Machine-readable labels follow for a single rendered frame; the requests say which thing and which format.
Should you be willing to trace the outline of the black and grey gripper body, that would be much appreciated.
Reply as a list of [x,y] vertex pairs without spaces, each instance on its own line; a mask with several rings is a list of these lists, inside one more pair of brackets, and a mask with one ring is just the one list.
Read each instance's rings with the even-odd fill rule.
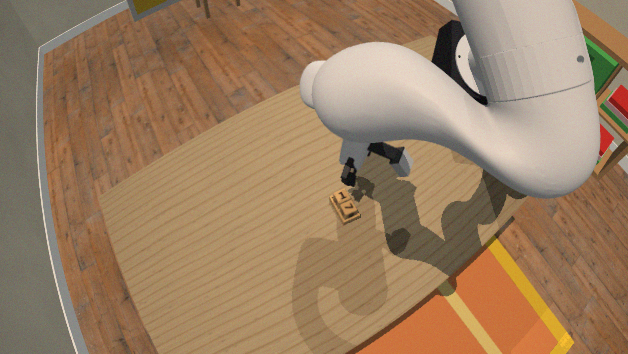
[[354,159],[354,166],[356,170],[359,170],[368,155],[369,151],[367,148],[369,145],[370,143],[355,143],[343,139],[339,163],[344,165],[347,162],[348,157],[351,157]]

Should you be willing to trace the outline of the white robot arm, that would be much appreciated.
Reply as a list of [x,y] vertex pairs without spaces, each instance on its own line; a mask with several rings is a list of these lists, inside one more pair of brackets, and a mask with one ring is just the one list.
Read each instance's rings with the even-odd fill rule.
[[422,55],[387,42],[310,63],[300,79],[302,101],[333,134],[370,143],[367,150],[390,159],[399,177],[409,176],[414,161],[404,146],[384,142],[422,140],[524,195],[575,191],[596,166],[601,136],[573,1],[452,2],[465,33],[455,52],[458,72],[487,105]]

